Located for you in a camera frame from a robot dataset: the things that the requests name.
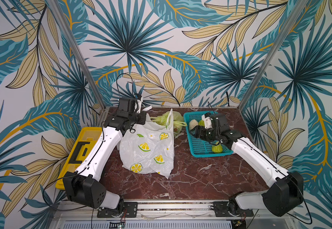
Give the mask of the white pear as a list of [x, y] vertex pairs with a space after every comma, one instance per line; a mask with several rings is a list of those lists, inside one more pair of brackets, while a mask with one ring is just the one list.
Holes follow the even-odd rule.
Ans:
[[189, 122], [188, 128], [189, 128], [189, 130], [192, 130], [198, 125], [199, 125], [199, 122], [197, 120], [193, 119]]

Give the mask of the white lemon print plastic bags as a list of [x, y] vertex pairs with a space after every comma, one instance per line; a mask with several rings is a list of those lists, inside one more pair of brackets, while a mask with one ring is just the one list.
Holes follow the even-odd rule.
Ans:
[[120, 142], [122, 167], [137, 174], [157, 173], [169, 178], [174, 168], [173, 122], [161, 126], [147, 114], [144, 125], [134, 125]]

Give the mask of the green avocado print plastic bag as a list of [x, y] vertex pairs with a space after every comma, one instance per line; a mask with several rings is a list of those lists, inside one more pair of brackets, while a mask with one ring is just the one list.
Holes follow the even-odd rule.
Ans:
[[171, 122], [173, 122], [173, 131], [174, 136], [180, 134], [182, 129], [187, 126], [187, 123], [184, 121], [184, 117], [180, 112], [173, 111], [172, 118], [169, 118], [170, 111], [165, 112], [162, 115], [151, 117], [151, 121], [156, 122], [161, 126], [167, 126]]

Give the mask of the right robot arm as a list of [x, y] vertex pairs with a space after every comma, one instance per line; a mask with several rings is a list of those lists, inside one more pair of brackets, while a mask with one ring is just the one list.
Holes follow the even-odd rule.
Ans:
[[202, 115], [203, 125], [188, 122], [190, 134], [197, 139], [224, 145], [244, 159], [265, 181], [268, 189], [258, 192], [240, 192], [230, 196], [227, 211], [237, 217], [245, 210], [268, 210], [277, 217], [289, 213], [305, 200], [303, 177], [289, 172], [259, 150], [240, 131], [232, 130], [223, 114], [207, 112]]

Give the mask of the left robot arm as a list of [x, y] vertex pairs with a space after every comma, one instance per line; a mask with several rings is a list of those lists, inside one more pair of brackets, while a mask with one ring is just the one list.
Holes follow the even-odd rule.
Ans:
[[124, 201], [118, 194], [107, 191], [99, 181], [104, 167], [114, 148], [128, 130], [135, 124], [144, 125], [146, 111], [141, 109], [143, 97], [121, 97], [117, 110], [109, 115], [101, 125], [101, 134], [87, 158], [74, 172], [67, 172], [62, 179], [67, 198], [93, 209], [108, 210], [110, 214], [119, 216], [124, 212]]

